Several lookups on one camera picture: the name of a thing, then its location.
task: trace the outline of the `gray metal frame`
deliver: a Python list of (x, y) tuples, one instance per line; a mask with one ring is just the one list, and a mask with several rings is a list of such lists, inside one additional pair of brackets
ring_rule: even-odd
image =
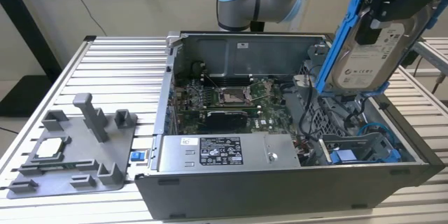
[(444, 74), (448, 74), (447, 38), (424, 38), (413, 45), (412, 49)]

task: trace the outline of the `aluminum slotted surface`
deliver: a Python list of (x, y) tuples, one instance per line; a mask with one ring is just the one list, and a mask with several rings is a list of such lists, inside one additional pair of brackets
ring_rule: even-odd
[[(43, 102), (0, 160), (0, 186), (16, 178), (20, 164), (43, 129), (40, 117), (47, 109), (63, 109), (80, 115), (71, 101), (77, 92), (93, 93), (93, 104), (105, 113), (127, 108), (139, 115), (133, 150), (152, 144), (152, 129), (164, 72), (163, 38), (97, 38), (83, 44), (61, 75), (55, 90)], [(385, 92), (425, 142), (448, 164), (448, 112), (431, 93), (401, 69), (391, 78)], [(144, 166), (132, 164), (128, 179)], [(8, 223), (160, 223), (152, 220), (132, 182), (119, 191), (44, 198), (7, 199), (0, 190), (0, 220)], [(287, 216), (207, 220), (188, 223), (332, 223), (399, 224), (448, 223), (448, 168), (419, 187), (400, 189), (375, 209)]]

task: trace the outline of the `gray fixture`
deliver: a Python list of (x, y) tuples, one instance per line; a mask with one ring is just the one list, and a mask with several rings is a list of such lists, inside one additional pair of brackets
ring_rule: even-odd
[(124, 185), (136, 114), (117, 110), (104, 115), (93, 108), (92, 94), (75, 95), (73, 106), (84, 117), (49, 110), (45, 130), (8, 186), (8, 198), (117, 190)]

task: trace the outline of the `floor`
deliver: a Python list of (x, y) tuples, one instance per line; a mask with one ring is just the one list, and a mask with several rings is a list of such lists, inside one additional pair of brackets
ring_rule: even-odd
[[(8, 94), (17, 81), (0, 81), (0, 100)], [(4, 118), (0, 117), (0, 127), (19, 132), (25, 125), (28, 118)], [(13, 142), (16, 134), (0, 130), (0, 157), (7, 151), (9, 144)]]

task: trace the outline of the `robotic arm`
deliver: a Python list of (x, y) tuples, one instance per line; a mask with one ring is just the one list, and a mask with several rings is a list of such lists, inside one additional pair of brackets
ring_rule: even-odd
[(383, 93), (445, 6), (447, 0), (351, 0), (316, 80), (320, 95)]

